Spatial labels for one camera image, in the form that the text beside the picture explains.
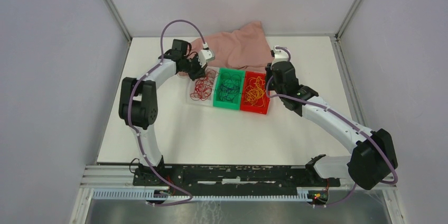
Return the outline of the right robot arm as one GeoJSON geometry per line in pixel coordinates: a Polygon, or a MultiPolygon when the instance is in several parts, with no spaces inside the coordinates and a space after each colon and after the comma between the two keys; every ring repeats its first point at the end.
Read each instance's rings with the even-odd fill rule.
{"type": "Polygon", "coordinates": [[[337,112],[318,92],[299,83],[289,61],[268,63],[265,70],[267,97],[278,97],[288,110],[324,129],[349,153],[314,158],[305,171],[308,184],[318,186],[328,178],[351,179],[370,190],[379,183],[397,183],[398,161],[389,132],[375,131],[337,112]]]}

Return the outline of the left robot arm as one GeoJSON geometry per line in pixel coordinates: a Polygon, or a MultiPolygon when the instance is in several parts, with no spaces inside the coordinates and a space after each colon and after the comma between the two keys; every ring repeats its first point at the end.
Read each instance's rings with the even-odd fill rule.
{"type": "Polygon", "coordinates": [[[208,62],[215,59],[207,43],[198,52],[191,48],[191,43],[175,39],[172,47],[159,56],[148,72],[140,78],[126,77],[122,80],[119,117],[133,131],[140,159],[149,166],[146,178],[153,185],[160,185],[166,179],[166,170],[159,167],[163,155],[154,128],[158,116],[157,90],[179,72],[186,73],[191,80],[204,77],[208,62]]]}

